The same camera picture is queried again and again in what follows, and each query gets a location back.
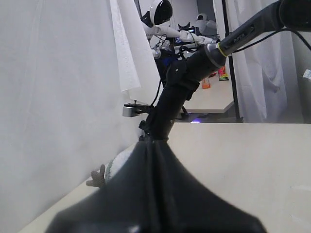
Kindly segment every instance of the white table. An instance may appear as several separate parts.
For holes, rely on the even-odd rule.
[[[270,233],[311,232],[311,125],[175,124],[169,144],[221,198],[259,217]],[[20,233],[96,191],[82,184]]]
[[[218,76],[210,78],[211,88],[199,89],[190,101],[185,103],[189,113],[223,114],[234,105],[232,85],[230,81],[219,81]]]

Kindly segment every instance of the orange bottle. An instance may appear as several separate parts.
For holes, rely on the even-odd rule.
[[[202,88],[203,89],[210,89],[209,78],[205,78],[202,80]]]

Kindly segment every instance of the yellow ring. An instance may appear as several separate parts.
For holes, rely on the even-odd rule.
[[[224,57],[228,57],[227,55],[225,55],[225,53],[222,51],[222,49],[219,46],[220,42],[217,44],[218,50],[219,52],[224,56]]]

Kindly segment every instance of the table surface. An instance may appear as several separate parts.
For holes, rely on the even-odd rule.
[[[204,186],[257,216],[271,233],[311,232],[311,125],[176,123],[169,144]],[[20,233],[95,192],[85,183]]]
[[[230,81],[219,81],[218,76],[210,78],[211,88],[199,89],[190,101],[185,103],[189,113],[223,114],[234,105],[232,85]]]

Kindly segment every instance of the white sticker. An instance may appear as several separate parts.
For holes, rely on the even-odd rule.
[[[311,70],[307,69],[303,77],[311,80]]]

